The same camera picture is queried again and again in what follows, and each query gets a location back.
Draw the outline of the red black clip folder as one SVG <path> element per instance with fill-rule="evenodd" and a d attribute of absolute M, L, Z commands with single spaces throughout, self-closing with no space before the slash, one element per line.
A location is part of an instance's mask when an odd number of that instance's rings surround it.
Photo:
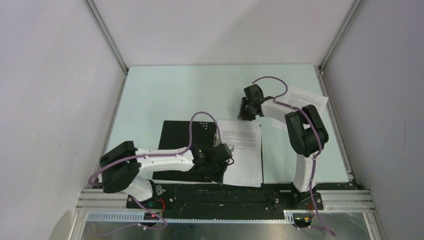
<path fill-rule="evenodd" d="M 160 150 L 172 150 L 186 148 L 189 145 L 189 121 L 165 120 L 163 122 L 158 148 Z M 217 127 L 214 122 L 194 121 L 192 123 L 192 144 L 211 146 L 214 144 Z M 189 171 L 156 171 L 152 175 L 153 180 L 211 183 L 204 175 L 191 169 Z"/>

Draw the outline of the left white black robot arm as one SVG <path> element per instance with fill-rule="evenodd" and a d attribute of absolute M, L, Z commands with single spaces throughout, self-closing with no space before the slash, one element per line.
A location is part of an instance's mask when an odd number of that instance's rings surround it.
<path fill-rule="evenodd" d="M 163 171 L 194 172 L 206 180 L 221 184 L 233 158 L 234 146 L 193 144 L 178 149 L 147 150 L 124 141 L 100 160 L 101 187 L 104 193 L 123 192 L 134 197 L 145 208 L 153 208 L 160 191 L 143 173 Z"/>

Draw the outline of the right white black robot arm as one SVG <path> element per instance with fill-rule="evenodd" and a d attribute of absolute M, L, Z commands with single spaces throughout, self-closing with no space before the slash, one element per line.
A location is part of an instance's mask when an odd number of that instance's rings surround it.
<path fill-rule="evenodd" d="M 289 143 L 296 153 L 294 179 L 290 184 L 287 205 L 293 209 L 306 209 L 316 204 L 314 181 L 317 158 L 329 140 L 329 134 L 317 108 L 308 104 L 297 107 L 264 96 L 262 89 L 253 84 L 244 88 L 238 120 L 253 121 L 268 117 L 286 124 Z"/>

